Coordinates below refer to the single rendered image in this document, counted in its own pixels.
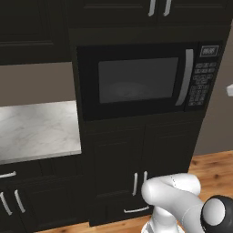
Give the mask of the black drawer front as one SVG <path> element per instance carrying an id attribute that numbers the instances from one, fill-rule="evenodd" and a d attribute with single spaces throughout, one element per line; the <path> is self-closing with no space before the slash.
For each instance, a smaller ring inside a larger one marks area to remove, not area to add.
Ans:
<path id="1" fill-rule="evenodd" d="M 124 213 L 123 209 L 138 209 L 149 206 L 148 210 L 137 213 Z M 151 214 L 153 207 L 148 205 L 142 198 L 126 198 L 122 200 L 97 203 L 89 208 L 89 226 L 98 226 L 130 218 L 138 218 Z"/>
<path id="2" fill-rule="evenodd" d="M 0 184 L 38 177 L 74 177 L 83 174 L 80 156 L 53 157 L 0 165 L 0 174 L 16 171 L 16 176 L 0 179 Z"/>

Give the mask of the black wall cupboard door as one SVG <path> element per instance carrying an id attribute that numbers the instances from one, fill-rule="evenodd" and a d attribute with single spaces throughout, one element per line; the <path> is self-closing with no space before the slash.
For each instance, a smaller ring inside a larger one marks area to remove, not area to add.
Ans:
<path id="1" fill-rule="evenodd" d="M 0 0 L 0 66 L 70 60 L 65 0 Z"/>
<path id="2" fill-rule="evenodd" d="M 148 16 L 150 0 L 66 0 L 70 27 L 113 27 L 153 25 L 155 13 Z"/>
<path id="3" fill-rule="evenodd" d="M 230 25 L 233 0 L 172 0 L 170 13 L 163 16 L 166 0 L 159 0 L 160 25 Z"/>

